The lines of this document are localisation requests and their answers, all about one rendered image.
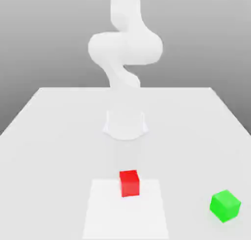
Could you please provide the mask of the small green cube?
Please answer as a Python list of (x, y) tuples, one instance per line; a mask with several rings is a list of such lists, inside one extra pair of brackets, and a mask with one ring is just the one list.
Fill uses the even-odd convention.
[(222, 222), (225, 223), (238, 216), (241, 201), (229, 190), (220, 191), (211, 197), (210, 211)]

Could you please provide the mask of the small red cube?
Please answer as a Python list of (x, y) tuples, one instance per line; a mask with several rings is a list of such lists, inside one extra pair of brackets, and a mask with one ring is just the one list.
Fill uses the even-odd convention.
[(119, 177), (122, 197), (140, 194), (140, 180), (137, 170), (120, 171)]

